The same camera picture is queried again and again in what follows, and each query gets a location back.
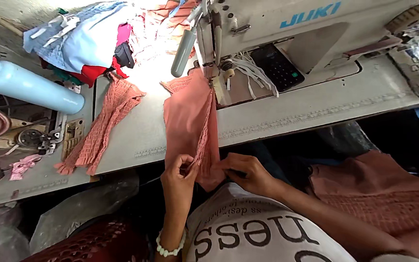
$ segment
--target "juki logo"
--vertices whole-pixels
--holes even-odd
[[[292,19],[290,20],[289,24],[287,23],[287,21],[284,21],[284,22],[281,23],[280,28],[293,26],[295,24],[300,24],[301,22],[314,20],[314,19],[317,19],[319,17],[324,17],[324,16],[327,16],[327,15],[334,15],[337,12],[337,10],[339,9],[341,3],[342,2],[337,2],[335,4],[330,4],[330,5],[327,5],[325,7],[321,7],[321,8],[318,8],[318,9],[313,9],[308,13],[307,17],[305,17],[305,12],[295,14],[294,16],[292,16]]]

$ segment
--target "white table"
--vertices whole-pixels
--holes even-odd
[[[333,123],[366,117],[392,110],[418,107],[419,98],[411,92],[404,77],[387,57],[360,59],[362,72],[313,86],[218,110],[219,146],[229,146],[274,135],[304,131]],[[172,56],[150,62],[150,66],[125,70],[128,78],[147,95],[121,121],[110,135],[97,174],[130,168],[164,159],[166,151],[162,105],[169,93],[159,81],[172,79]],[[83,88],[87,103],[69,119],[84,117],[86,128],[101,111],[108,79],[97,80],[96,97]],[[22,199],[90,181],[84,168],[61,176],[53,164],[61,152],[45,157],[24,179],[0,180],[0,203]]]

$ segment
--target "black lettering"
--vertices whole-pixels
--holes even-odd
[[[247,225],[251,224],[251,223],[259,223],[260,225],[263,226],[263,229],[262,230],[245,232],[244,235],[245,235],[245,238],[247,239],[247,241],[250,244],[252,244],[254,246],[257,246],[257,247],[264,247],[267,244],[269,244],[269,242],[271,241],[271,231],[269,230],[268,225],[266,223],[264,223],[263,221],[260,221],[260,220],[250,220],[250,221],[243,224],[243,226],[242,226],[243,229],[246,230]],[[266,234],[266,238],[261,242],[256,242],[250,237],[250,235],[257,235],[257,234]]]
[[[221,232],[221,229],[224,227],[233,227],[235,231],[238,232],[237,223],[219,226],[216,229],[216,234],[220,236],[231,236],[234,238],[234,243],[232,244],[226,244],[223,242],[222,238],[218,238],[219,249],[237,247],[240,244],[240,237],[237,234]]]
[[[302,257],[304,256],[314,256],[317,258],[321,258],[322,260],[324,260],[324,262],[332,262],[329,258],[325,257],[324,255],[320,253],[316,253],[314,251],[308,251],[308,250],[302,250],[295,253],[295,256],[294,256],[295,262],[302,262]]]
[[[286,218],[291,218],[292,220],[294,220],[295,225],[298,227],[298,229],[300,230],[300,234],[302,234],[299,238],[293,238],[293,237],[289,237],[284,229],[282,228],[281,223],[279,223],[279,219],[281,219],[281,216],[276,216],[276,217],[270,217],[268,218],[268,220],[273,220],[274,223],[276,224],[277,229],[279,230],[279,233],[281,234],[281,236],[285,239],[288,240],[290,242],[294,242],[294,243],[300,243],[303,242],[304,240],[306,240],[308,243],[313,243],[313,244],[317,244],[319,245],[319,242],[316,240],[312,240],[311,238],[308,237],[308,235],[306,235],[305,230],[303,229],[303,227],[300,225],[299,220],[301,220],[300,218],[297,217],[293,217],[293,216],[285,216]]]
[[[193,241],[193,245],[195,246],[195,262],[198,262],[198,259],[206,256],[206,254],[210,252],[212,246],[211,239],[209,238],[203,238],[198,241],[196,240],[202,232],[208,232],[208,235],[211,235],[211,227],[209,227],[208,229],[202,229],[200,232],[198,232],[198,234],[196,234],[195,241]],[[202,253],[198,253],[198,249],[196,247],[203,243],[206,243],[208,247]]]

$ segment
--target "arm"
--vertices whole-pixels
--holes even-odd
[[[180,167],[182,164],[190,164],[193,157],[179,155],[175,162],[161,175],[164,201],[166,204],[166,215],[161,231],[160,245],[169,252],[179,247],[182,239],[185,222],[189,214],[192,202],[193,184],[200,164],[193,164],[188,175],[182,175]],[[156,252],[156,262],[177,262],[182,260],[182,253],[178,256],[170,255],[164,257]]]
[[[215,168],[247,173],[242,178],[226,170],[226,174],[244,190],[275,199],[310,219],[357,261],[369,261],[385,253],[408,253],[393,236],[273,178],[255,157],[230,153]]]

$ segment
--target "hand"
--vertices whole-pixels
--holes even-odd
[[[245,191],[272,199],[277,198],[284,184],[283,181],[272,177],[258,158],[252,156],[229,153],[227,158],[219,161],[213,168],[224,170],[226,175]],[[230,169],[242,171],[247,175],[242,178]]]
[[[161,175],[164,201],[166,203],[166,215],[174,218],[187,219],[190,204],[192,203],[193,184],[200,168],[200,163],[195,163],[185,176],[180,168],[182,165],[189,166],[193,157],[179,155],[174,163],[166,168]]]

